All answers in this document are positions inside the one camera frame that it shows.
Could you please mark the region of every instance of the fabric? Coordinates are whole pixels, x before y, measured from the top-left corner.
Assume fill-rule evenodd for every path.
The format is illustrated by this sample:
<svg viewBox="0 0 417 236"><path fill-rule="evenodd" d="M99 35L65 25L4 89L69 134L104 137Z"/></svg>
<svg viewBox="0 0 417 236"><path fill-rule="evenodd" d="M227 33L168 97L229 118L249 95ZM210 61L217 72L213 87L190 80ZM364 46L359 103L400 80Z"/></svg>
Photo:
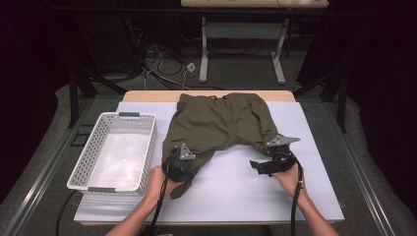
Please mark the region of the fabric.
<svg viewBox="0 0 417 236"><path fill-rule="evenodd" d="M216 150L251 145L267 154L266 142L278 132L268 106L254 93L230 93L224 97L181 94L168 134L162 145L162 163L175 147L185 144L196 155L185 168L197 173ZM191 181L177 187L171 198L181 197Z"/></svg>

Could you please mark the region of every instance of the wooden table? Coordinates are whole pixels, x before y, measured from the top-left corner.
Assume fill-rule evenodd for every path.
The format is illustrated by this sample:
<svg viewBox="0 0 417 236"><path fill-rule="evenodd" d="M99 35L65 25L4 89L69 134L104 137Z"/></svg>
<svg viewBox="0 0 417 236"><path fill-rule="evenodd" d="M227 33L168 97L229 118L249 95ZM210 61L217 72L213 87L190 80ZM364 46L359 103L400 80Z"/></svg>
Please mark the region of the wooden table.
<svg viewBox="0 0 417 236"><path fill-rule="evenodd" d="M178 101L182 93L222 97L232 92L256 93L265 101L295 101L288 90L131 90L126 92L123 101Z"/></svg>

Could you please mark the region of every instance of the plastic basket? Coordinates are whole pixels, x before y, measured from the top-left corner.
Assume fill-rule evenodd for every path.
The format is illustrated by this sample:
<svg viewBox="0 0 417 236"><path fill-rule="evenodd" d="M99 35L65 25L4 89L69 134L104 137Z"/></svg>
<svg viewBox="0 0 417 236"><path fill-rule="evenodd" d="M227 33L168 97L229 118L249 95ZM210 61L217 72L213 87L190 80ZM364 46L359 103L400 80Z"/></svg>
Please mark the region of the plastic basket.
<svg viewBox="0 0 417 236"><path fill-rule="evenodd" d="M142 195L156 138L154 115L102 113L67 182L83 194Z"/></svg>

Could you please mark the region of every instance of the human arm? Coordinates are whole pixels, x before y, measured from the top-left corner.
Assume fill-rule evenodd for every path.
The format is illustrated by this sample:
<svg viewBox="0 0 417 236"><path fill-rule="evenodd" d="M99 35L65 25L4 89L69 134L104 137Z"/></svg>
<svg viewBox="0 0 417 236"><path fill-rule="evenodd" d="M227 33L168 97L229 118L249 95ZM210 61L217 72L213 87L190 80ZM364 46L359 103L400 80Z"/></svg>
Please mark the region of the human arm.
<svg viewBox="0 0 417 236"><path fill-rule="evenodd" d="M273 176L278 180L282 188L287 192L292 198L295 195L295 189L298 183L298 168L299 165L293 165L289 170L285 172L274 173ZM298 196L298 207L306 218L307 224L309 225L313 235L317 236L333 236L338 235L338 233L333 229L333 227L325 220L322 214L314 205L313 201L310 199L305 181L303 179L302 189Z"/></svg>
<svg viewBox="0 0 417 236"><path fill-rule="evenodd" d="M122 222L110 230L107 235L138 235L145 220L147 220L148 216L157 205L157 201L159 200L160 195L160 188L164 179L165 175L163 174L162 168L160 166L153 168L149 174L149 182L144 197L136 205L136 207L122 220ZM176 183L168 180L164 197L168 196L173 189L181 184L182 183Z"/></svg>

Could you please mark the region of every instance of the basket handle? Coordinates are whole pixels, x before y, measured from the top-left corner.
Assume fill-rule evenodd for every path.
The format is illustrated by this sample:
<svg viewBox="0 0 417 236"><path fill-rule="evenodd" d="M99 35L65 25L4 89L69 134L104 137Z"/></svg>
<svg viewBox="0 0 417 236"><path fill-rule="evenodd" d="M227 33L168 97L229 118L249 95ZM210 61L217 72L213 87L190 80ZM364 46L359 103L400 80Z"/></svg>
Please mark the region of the basket handle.
<svg viewBox="0 0 417 236"><path fill-rule="evenodd" d="M119 112L120 118L128 118L128 117L141 117L141 113L139 112Z"/></svg>
<svg viewBox="0 0 417 236"><path fill-rule="evenodd" d="M89 192L116 193L116 188L89 187Z"/></svg>

